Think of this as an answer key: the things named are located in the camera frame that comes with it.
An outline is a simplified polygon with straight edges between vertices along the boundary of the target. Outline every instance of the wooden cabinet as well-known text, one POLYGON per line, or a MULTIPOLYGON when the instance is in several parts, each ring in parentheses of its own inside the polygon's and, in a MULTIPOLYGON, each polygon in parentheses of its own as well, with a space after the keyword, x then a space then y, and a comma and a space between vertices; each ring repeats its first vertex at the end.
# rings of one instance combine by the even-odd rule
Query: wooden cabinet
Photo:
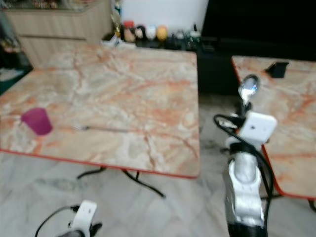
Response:
POLYGON ((109 0, 97 0, 81 11, 5 11, 34 68, 40 68, 64 45, 99 44, 112 30, 109 0))

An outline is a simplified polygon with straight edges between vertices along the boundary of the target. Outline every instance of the white wall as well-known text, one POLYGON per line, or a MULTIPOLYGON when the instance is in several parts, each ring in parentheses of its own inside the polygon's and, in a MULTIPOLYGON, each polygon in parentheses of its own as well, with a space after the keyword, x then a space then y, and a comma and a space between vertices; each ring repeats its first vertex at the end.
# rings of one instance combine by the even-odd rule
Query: white wall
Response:
POLYGON ((169 31, 203 27, 208 0, 122 0, 122 19, 135 24, 166 25, 169 31))

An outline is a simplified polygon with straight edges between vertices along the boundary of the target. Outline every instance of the purple cup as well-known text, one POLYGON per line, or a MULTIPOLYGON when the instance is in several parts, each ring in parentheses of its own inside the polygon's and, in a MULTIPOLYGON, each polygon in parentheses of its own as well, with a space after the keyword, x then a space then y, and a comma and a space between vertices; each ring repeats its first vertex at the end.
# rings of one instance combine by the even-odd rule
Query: purple cup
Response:
POLYGON ((53 129, 47 112, 43 108, 33 108, 26 111, 21 116, 21 120, 37 135, 46 135, 53 129))

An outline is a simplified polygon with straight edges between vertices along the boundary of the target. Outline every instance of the tiled floor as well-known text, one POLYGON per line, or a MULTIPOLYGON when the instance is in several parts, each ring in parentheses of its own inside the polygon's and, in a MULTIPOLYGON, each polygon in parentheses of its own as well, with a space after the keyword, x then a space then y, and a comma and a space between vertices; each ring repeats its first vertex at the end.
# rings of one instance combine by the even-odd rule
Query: tiled floor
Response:
MULTIPOLYGON (((227 157, 219 152, 225 135, 212 116, 233 111, 231 97, 200 98, 201 175, 196 180, 141 174, 166 193, 155 193, 107 170, 76 180, 94 167, 39 158, 0 154, 0 236, 32 237, 55 209, 89 199, 98 203, 97 237, 228 237, 222 170, 227 157)), ((67 229, 73 213, 52 218, 39 237, 54 237, 67 229)), ((274 200, 269 215, 270 237, 315 237, 316 213, 305 200, 274 200)))

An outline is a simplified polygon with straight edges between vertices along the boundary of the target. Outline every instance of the yellow object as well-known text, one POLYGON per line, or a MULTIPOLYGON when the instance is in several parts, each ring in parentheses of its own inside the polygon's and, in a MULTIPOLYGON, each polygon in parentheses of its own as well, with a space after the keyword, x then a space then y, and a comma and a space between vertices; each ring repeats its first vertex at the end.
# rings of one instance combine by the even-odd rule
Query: yellow object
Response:
POLYGON ((160 41, 165 41, 168 37, 168 29, 166 26, 159 26, 157 28, 157 38, 160 41))

